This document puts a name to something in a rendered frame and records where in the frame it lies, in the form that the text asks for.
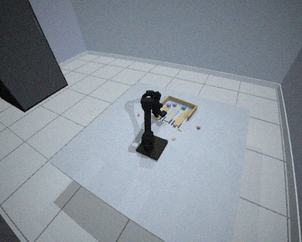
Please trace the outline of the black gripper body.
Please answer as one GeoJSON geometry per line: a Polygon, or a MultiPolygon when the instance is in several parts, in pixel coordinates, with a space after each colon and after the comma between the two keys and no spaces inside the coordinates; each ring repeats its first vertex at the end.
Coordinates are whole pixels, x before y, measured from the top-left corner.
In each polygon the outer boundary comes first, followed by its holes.
{"type": "Polygon", "coordinates": [[[157,106],[157,107],[153,106],[152,107],[152,112],[156,112],[157,114],[160,114],[161,117],[164,117],[167,114],[167,112],[164,111],[164,110],[161,112],[160,105],[157,106]]]}

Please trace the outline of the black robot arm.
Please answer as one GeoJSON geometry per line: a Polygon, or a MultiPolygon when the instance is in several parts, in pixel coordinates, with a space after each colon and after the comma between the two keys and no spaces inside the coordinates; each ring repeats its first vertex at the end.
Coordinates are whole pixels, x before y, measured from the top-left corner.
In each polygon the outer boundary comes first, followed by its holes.
{"type": "Polygon", "coordinates": [[[159,91],[155,92],[154,90],[146,90],[146,93],[141,98],[141,106],[144,110],[145,116],[145,131],[141,137],[141,146],[144,147],[144,151],[148,154],[155,149],[154,143],[155,138],[153,136],[153,131],[151,130],[151,109],[153,106],[157,107],[160,105],[160,108],[163,106],[160,103],[161,93],[159,91]],[[147,98],[150,96],[150,98],[147,98]]]}

